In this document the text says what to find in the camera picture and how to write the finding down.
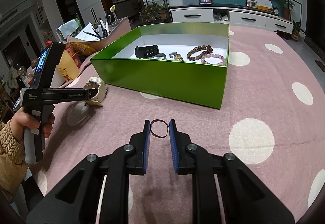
drawer handle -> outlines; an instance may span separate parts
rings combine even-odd
[[[252,19],[252,18],[242,18],[243,20],[250,20],[250,21],[256,21],[256,19]]]
[[[184,17],[199,18],[201,15],[184,15]]]
[[[276,26],[280,27],[280,28],[286,28],[285,26],[279,25],[279,24],[275,24]]]

drawer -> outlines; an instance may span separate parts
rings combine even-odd
[[[213,22],[213,9],[172,10],[173,22]]]
[[[229,22],[265,27],[266,17],[251,13],[230,11]]]
[[[285,22],[279,19],[266,18],[266,27],[274,31],[283,31],[292,33],[293,25],[289,22]]]

pink tablecloth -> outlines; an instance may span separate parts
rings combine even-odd
[[[44,160],[34,169],[49,192],[87,154],[112,153],[144,120],[175,119],[179,131],[209,152],[235,153],[298,220],[325,168],[325,95],[295,51],[273,32],[231,26],[222,108],[211,109],[108,86],[104,107],[56,105]],[[97,76],[87,67],[70,87]],[[174,173],[169,138],[152,137],[145,176],[130,177],[130,223],[191,223],[191,177]]]

metal bolt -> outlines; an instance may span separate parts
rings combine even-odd
[[[233,153],[229,152],[229,153],[227,153],[227,154],[225,155],[225,158],[226,158],[228,161],[233,161],[233,160],[235,160],[236,156],[235,156]]]
[[[198,146],[194,143],[191,143],[187,146],[187,149],[189,150],[196,150],[198,148]]]
[[[87,156],[87,161],[88,162],[93,162],[94,160],[96,160],[97,159],[97,156],[95,155],[95,154],[89,154],[88,156]]]
[[[133,150],[133,145],[131,145],[131,144],[127,144],[127,145],[124,145],[124,147],[123,147],[123,149],[125,150],[125,151],[132,151]]]

green plant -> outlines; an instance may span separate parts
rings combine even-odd
[[[302,31],[304,34],[306,34],[305,31],[301,28],[301,22],[295,22],[294,21],[293,33],[298,33],[299,34],[300,31]]]
[[[153,22],[161,18],[161,11],[165,9],[165,5],[152,2],[148,4],[141,12],[140,16],[143,22]]]
[[[295,7],[295,3],[291,0],[280,0],[280,5],[289,10],[293,10]]]

